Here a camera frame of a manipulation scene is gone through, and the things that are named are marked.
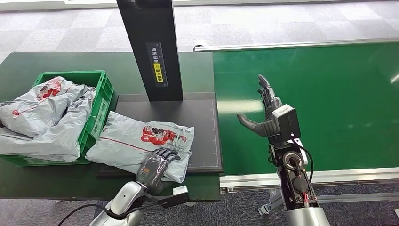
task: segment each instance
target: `green plastic crate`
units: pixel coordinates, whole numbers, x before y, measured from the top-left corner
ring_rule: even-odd
[[[75,165],[90,163],[85,159],[85,155],[96,143],[105,125],[113,95],[113,86],[105,71],[44,72],[38,76],[33,86],[44,83],[57,76],[62,76],[76,84],[85,84],[96,88],[96,97],[92,105],[93,110],[78,138],[81,150],[80,158],[74,162],[48,161],[22,155],[0,155],[0,158],[12,162],[17,166]]]

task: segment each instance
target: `red printed logo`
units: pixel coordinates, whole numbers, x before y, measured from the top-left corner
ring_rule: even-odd
[[[151,142],[155,145],[164,145],[168,140],[173,141],[176,138],[176,133],[167,129],[151,128],[145,126],[143,128],[143,135],[141,140],[144,142]],[[187,137],[180,135],[178,139],[186,142]]]
[[[43,100],[48,97],[54,97],[61,91],[61,81],[52,79],[48,81],[36,96],[37,100]]]

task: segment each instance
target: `sticker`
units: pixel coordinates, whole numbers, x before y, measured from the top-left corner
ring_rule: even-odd
[[[168,79],[166,77],[161,43],[148,42],[146,43],[146,45],[148,56],[150,58],[152,72],[154,75],[155,85],[158,87],[167,87]]]

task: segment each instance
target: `package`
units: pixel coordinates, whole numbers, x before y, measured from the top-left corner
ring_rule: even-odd
[[[86,91],[86,85],[55,77],[13,101],[0,103],[0,120],[16,133],[39,137],[56,125],[66,108]]]
[[[92,101],[96,96],[96,91],[93,87],[86,87],[86,90],[80,98],[68,104],[65,115],[60,117],[56,125],[48,127],[46,131],[43,130],[41,135],[29,137],[16,133],[7,128],[4,121],[2,121],[3,126],[0,125],[0,154],[19,154],[50,161],[73,162],[77,160],[80,157],[78,137],[91,113]]]
[[[137,173],[145,158],[158,148],[176,150],[179,161],[172,161],[165,177],[182,183],[191,155],[194,127],[171,122],[142,122],[110,112],[107,124],[86,159]]]

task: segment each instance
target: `robotic arm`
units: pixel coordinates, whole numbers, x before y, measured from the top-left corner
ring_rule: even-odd
[[[287,221],[290,226],[330,226],[326,215],[311,185],[311,175],[305,171],[306,151],[298,143],[301,137],[296,109],[283,105],[275,96],[270,83],[258,76],[258,89],[265,107],[265,121],[261,123],[249,120],[244,114],[237,114],[238,120],[246,128],[269,139],[271,160],[281,179],[281,192],[287,209]]]
[[[189,201],[186,186],[173,189],[171,196],[152,196],[162,191],[162,177],[173,160],[180,157],[176,151],[161,148],[155,150],[142,163],[136,175],[136,182],[127,182],[107,205],[108,211],[102,211],[90,226],[137,226],[143,217],[142,209],[153,205],[163,208],[176,206]],[[153,204],[143,206],[145,198]]]

